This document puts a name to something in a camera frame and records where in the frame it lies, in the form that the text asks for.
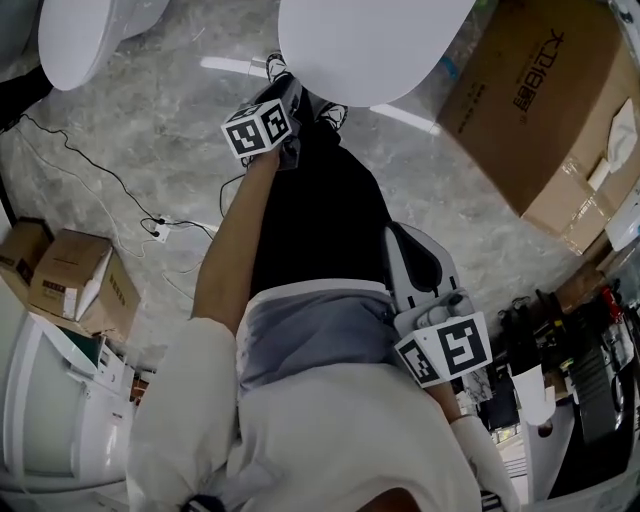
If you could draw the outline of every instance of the packing tape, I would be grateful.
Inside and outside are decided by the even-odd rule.
[[[569,176],[571,180],[582,189],[582,191],[585,193],[586,199],[582,202],[580,207],[576,209],[571,217],[571,220],[567,223],[562,231],[558,231],[552,228],[539,219],[531,219],[529,217],[526,218],[538,229],[561,239],[569,247],[569,249],[580,256],[586,248],[579,247],[571,238],[571,234],[575,230],[580,220],[587,213],[592,212],[593,208],[595,208],[605,219],[605,221],[609,222],[609,220],[615,213],[615,209],[613,208],[613,206],[611,206],[611,203],[604,196],[604,194],[594,190],[593,187],[589,185],[589,182],[587,181],[588,173],[584,172],[584,166],[575,157],[569,155],[559,170]]]

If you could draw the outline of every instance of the concrete floor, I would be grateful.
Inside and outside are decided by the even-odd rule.
[[[242,172],[220,124],[266,81],[205,67],[225,62],[206,58],[253,62],[252,72],[260,74],[260,60],[278,47],[277,12],[276,0],[171,0],[162,20],[124,41],[87,85],[54,91],[29,113],[46,127],[65,129],[72,145],[118,173],[147,210],[217,226],[220,186]],[[457,66],[464,66],[490,13],[477,7],[464,23],[446,53]],[[28,69],[30,61],[33,56],[5,75]],[[439,65],[394,102],[395,109],[352,109],[343,143],[378,179],[392,217],[451,252],[463,286],[495,325],[497,312],[514,297],[553,289],[580,260],[519,220],[473,162],[432,126],[453,83]],[[413,125],[389,117],[399,111],[413,114],[405,119]],[[164,245],[145,243],[150,237],[135,203],[63,142],[27,120],[0,137],[0,172],[10,197],[18,213],[44,217],[55,230],[114,239],[117,230],[142,295],[128,346],[154,366],[190,313],[197,271],[187,271],[202,260],[209,238],[188,229],[172,233]]]

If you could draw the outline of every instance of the white shirt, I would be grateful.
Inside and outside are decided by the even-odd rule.
[[[480,511],[478,482],[519,510],[480,421],[448,425],[399,370],[316,368],[238,400],[235,355],[231,332],[207,319],[168,349],[131,434],[132,510],[179,510],[212,476],[243,512],[355,512],[395,487],[423,512]]]

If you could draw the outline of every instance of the white marker cube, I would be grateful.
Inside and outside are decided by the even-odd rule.
[[[279,99],[243,108],[222,125],[236,158],[270,151],[290,133],[291,125]]]
[[[421,388],[448,382],[493,361],[481,312],[413,331],[395,350]]]

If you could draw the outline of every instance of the gray fabric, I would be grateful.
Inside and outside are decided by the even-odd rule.
[[[383,294],[335,290],[256,306],[240,356],[241,392],[319,366],[390,361],[397,341],[386,322],[390,302]]]

